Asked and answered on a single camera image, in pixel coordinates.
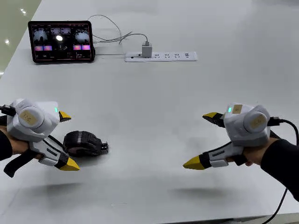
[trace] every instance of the black sleeve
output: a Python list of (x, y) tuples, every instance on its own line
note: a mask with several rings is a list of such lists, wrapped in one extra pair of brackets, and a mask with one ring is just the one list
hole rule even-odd
[(0, 161), (13, 155), (13, 148), (8, 137), (0, 131)]
[(261, 168), (281, 182), (299, 201), (299, 147), (279, 139), (266, 150)]

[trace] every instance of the tape measure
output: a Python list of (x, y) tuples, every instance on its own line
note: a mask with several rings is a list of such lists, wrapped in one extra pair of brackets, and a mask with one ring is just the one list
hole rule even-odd
[(98, 156), (108, 153), (108, 143), (102, 143), (94, 134), (74, 131), (64, 137), (64, 151), (70, 156)]

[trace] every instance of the white table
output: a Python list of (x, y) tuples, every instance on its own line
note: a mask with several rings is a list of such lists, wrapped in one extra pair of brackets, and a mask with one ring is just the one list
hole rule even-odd
[[(86, 130), (111, 150), (79, 162), (78, 172), (37, 161), (13, 179), (0, 172), (0, 222), (154, 224), (272, 214), (284, 187), (259, 167), (201, 172), (182, 164), (228, 141), (201, 116), (223, 112), (229, 102), (263, 104), (299, 125), (299, 6), (284, 2), (43, 0), (34, 20), (104, 14), (123, 33), (147, 34), (154, 51), (195, 50), (199, 61), (97, 56), (91, 64), (34, 65), (25, 32), (0, 81), (1, 103), (56, 100), (73, 120), (54, 136)], [(124, 51), (142, 41), (124, 41)], [(273, 130), (294, 142), (288, 126)], [(288, 193), (280, 213), (298, 211)]]

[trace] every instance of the wire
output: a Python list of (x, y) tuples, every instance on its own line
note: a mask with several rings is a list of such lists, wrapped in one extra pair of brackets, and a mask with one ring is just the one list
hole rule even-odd
[(105, 39), (105, 38), (102, 38), (102, 37), (99, 37), (99, 36), (93, 34), (94, 37), (99, 38), (100, 40), (102, 40), (102, 41), (98, 41), (98, 42), (95, 42), (95, 43), (118, 42), (118, 41), (119, 41), (120, 39), (122, 39), (123, 37), (126, 37), (127, 35), (129, 35), (129, 34), (132, 33), (132, 31), (130, 31), (129, 33), (127, 33), (126, 35), (123, 36), (123, 35), (121, 34), (121, 29), (118, 27), (118, 25), (117, 25), (115, 22), (113, 22), (109, 17), (107, 17), (107, 16), (105, 16), (105, 15), (100, 15), (100, 14), (92, 15), (92, 16), (90, 16), (87, 20), (89, 21), (91, 18), (96, 17), (96, 16), (104, 17), (104, 18), (108, 19), (110, 22), (112, 22), (112, 23), (116, 26), (116, 28), (118, 29), (118, 31), (119, 31), (119, 33), (120, 33), (120, 37), (113, 38), (113, 39)]
[[(295, 134), (296, 134), (296, 146), (299, 146), (299, 131), (298, 131), (298, 128), (292, 122), (290, 122), (289, 120), (279, 119), (279, 122), (280, 123), (287, 123), (287, 124), (291, 125), (294, 128), (294, 131), (295, 131)], [(274, 219), (274, 217), (277, 215), (278, 211), (280, 210), (280, 207), (281, 207), (282, 203), (284, 202), (285, 195), (286, 195), (287, 191), (288, 191), (288, 189), (285, 188), (284, 194), (282, 195), (282, 197), (280, 199), (280, 203), (279, 203), (276, 211), (273, 213), (273, 215), (270, 218), (268, 218), (262, 224), (267, 224), (272, 219)]]
[(119, 41), (121, 38), (123, 38), (123, 37), (127, 37), (127, 36), (128, 36), (129, 34), (131, 34), (131, 33), (132, 33), (132, 31), (128, 32), (128, 33), (127, 33), (126, 35), (124, 35), (124, 36), (117, 37), (117, 38), (110, 39), (110, 40), (99, 41), (99, 42), (103, 42), (103, 43), (110, 42), (110, 41), (112, 41), (112, 42), (117, 42), (117, 41)]
[(133, 35), (142, 35), (142, 36), (144, 36), (144, 37), (146, 38), (146, 42), (149, 41), (149, 40), (148, 40), (148, 37), (147, 37), (146, 35), (144, 35), (144, 34), (129, 34), (129, 35), (127, 35), (127, 37), (128, 37), (128, 36), (133, 36)]
[(100, 14), (96, 14), (96, 15), (92, 15), (92, 16), (90, 16), (87, 20), (89, 21), (91, 18), (96, 17), (96, 16), (102, 16), (102, 17), (105, 17), (105, 18), (108, 19), (110, 22), (112, 22), (112, 23), (117, 27), (118, 31), (120, 32), (120, 37), (121, 37), (121, 29), (116, 25), (115, 22), (113, 22), (113, 21), (112, 21), (111, 19), (109, 19), (107, 16), (105, 16), (105, 15), (100, 15)]
[(93, 34), (94, 37), (96, 37), (96, 38), (98, 38), (98, 39), (101, 40), (101, 41), (95, 41), (95, 42), (93, 42), (93, 43), (113, 43), (113, 42), (118, 42), (118, 41), (119, 41), (118, 44), (120, 44), (123, 40), (126, 39), (126, 37), (128, 37), (128, 36), (132, 36), (132, 35), (142, 35), (142, 36), (144, 36), (144, 37), (146, 38), (146, 42), (149, 41), (146, 35), (144, 35), (144, 34), (132, 34), (132, 31), (128, 32), (127, 34), (125, 34), (125, 35), (123, 36), (123, 35), (121, 34), (121, 29), (118, 27), (118, 25), (117, 25), (115, 22), (113, 22), (109, 17), (107, 17), (107, 16), (105, 16), (105, 15), (101, 15), (101, 14), (92, 15), (92, 16), (90, 16), (87, 20), (89, 21), (91, 18), (96, 17), (96, 16), (104, 17), (104, 18), (108, 19), (110, 22), (112, 22), (112, 23), (116, 26), (116, 28), (118, 29), (118, 31), (119, 31), (119, 33), (120, 33), (120, 37), (116, 37), (116, 38), (113, 38), (113, 39), (105, 39), (105, 38), (103, 38), (103, 37), (99, 37), (99, 36)]
[(9, 105), (0, 106), (0, 111), (1, 111), (1, 113), (12, 116), (12, 117), (16, 114), (15, 108), (13, 106), (9, 106)]

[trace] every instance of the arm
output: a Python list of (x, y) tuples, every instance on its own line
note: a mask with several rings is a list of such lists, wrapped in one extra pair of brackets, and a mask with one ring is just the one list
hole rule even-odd
[(299, 147), (284, 139), (271, 138), (264, 147), (246, 148), (244, 155), (250, 163), (281, 182), (299, 201)]
[(0, 126), (0, 161), (11, 157), (13, 154), (22, 154), (28, 150), (26, 141), (21, 141), (10, 136), (5, 126)]

